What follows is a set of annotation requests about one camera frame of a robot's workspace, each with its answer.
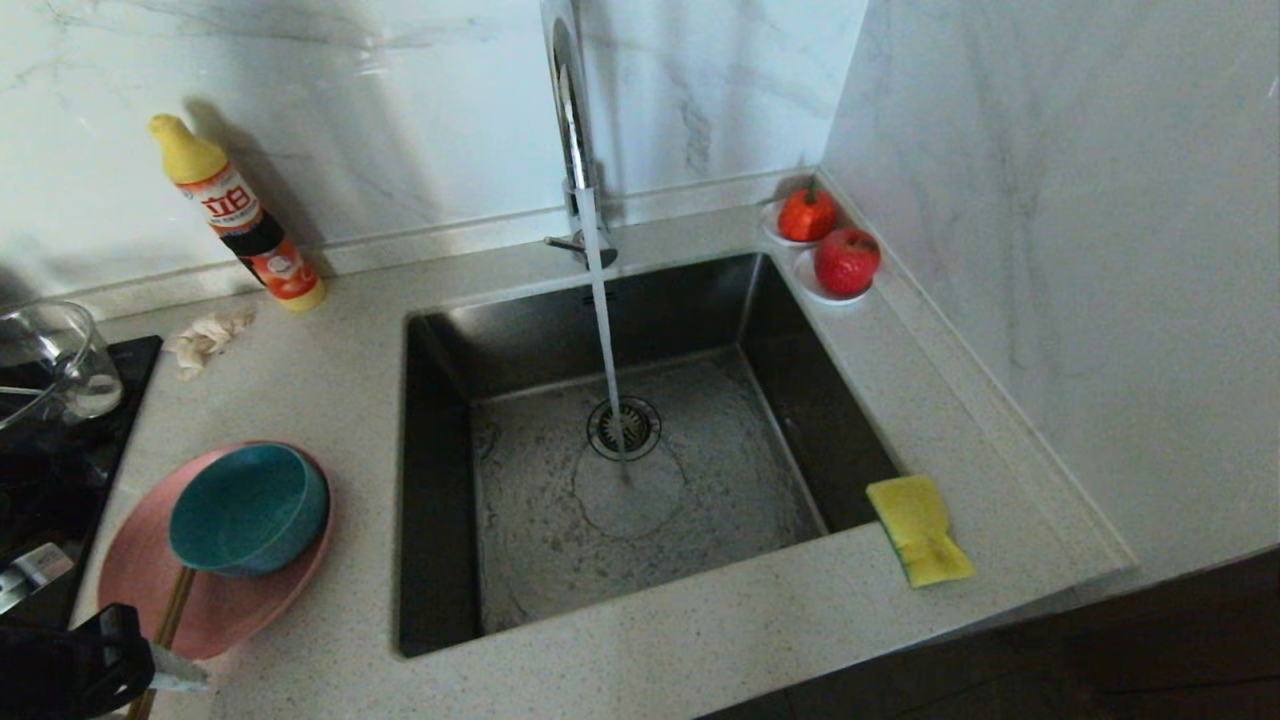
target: dish soap bottle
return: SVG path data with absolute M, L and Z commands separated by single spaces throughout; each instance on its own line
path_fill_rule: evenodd
M 325 297 L 324 279 L 298 254 L 280 223 L 212 142 L 192 135 L 173 115 L 155 115 L 147 129 L 160 142 L 161 163 L 178 190 L 200 205 L 209 227 L 266 291 L 289 310 L 310 310 Z

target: water stream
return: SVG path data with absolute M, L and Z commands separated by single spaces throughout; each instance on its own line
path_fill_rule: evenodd
M 586 266 L 591 275 L 591 299 L 595 301 L 595 324 L 600 332 L 600 352 L 604 355 L 604 377 L 609 384 L 611 432 L 618 441 L 622 457 L 622 478 L 626 482 L 626 442 L 622 433 L 622 407 L 618 401 L 618 375 L 613 368 L 613 336 L 609 332 L 609 306 L 604 296 L 604 264 L 600 261 L 600 225 L 595 215 L 595 190 L 573 191 L 577 213 L 582 224 L 582 245 L 586 247 Z

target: chopsticks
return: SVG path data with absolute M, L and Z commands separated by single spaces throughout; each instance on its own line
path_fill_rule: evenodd
M 183 565 L 182 571 L 178 573 L 178 579 L 173 582 L 173 589 L 169 591 L 169 603 L 164 609 L 164 618 L 160 620 L 160 629 L 156 630 L 156 637 L 152 638 L 152 644 L 169 650 L 173 644 L 173 638 L 178 634 L 178 624 L 182 621 L 182 610 L 187 606 L 187 596 L 191 594 L 191 583 L 196 579 L 196 571 L 191 568 Z M 133 705 L 129 706 L 129 714 L 125 720 L 146 720 L 151 715 L 151 703 L 155 702 L 156 692 L 154 689 L 147 689 Z

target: black stove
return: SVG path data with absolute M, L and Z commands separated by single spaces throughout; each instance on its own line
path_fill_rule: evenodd
M 3 620 L 65 629 L 84 561 L 106 507 L 115 470 L 142 406 L 160 338 L 142 337 L 109 347 L 124 384 L 120 405 L 101 418 L 60 430 L 40 443 L 0 452 L 0 568 L 46 542 L 76 568 L 3 615 Z

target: sink basin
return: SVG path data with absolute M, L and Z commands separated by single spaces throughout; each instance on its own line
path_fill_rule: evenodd
M 623 441 L 589 287 L 408 322 L 406 656 L 876 519 L 900 473 L 767 255 L 607 292 Z

